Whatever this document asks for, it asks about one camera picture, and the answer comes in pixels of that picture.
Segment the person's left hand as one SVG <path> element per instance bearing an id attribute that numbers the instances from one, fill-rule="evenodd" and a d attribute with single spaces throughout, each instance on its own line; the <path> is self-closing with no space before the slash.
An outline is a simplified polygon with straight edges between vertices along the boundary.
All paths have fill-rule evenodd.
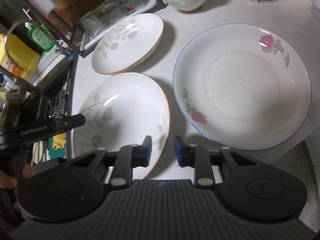
<path id="1" fill-rule="evenodd" d="M 34 175 L 33 167 L 28 163 L 22 168 L 22 176 L 24 179 L 31 178 Z M 1 171 L 1 189 L 8 194 L 9 204 L 15 211 L 21 213 L 19 204 L 16 202 L 16 195 L 18 193 L 18 181 L 15 177 L 9 176 Z"/>

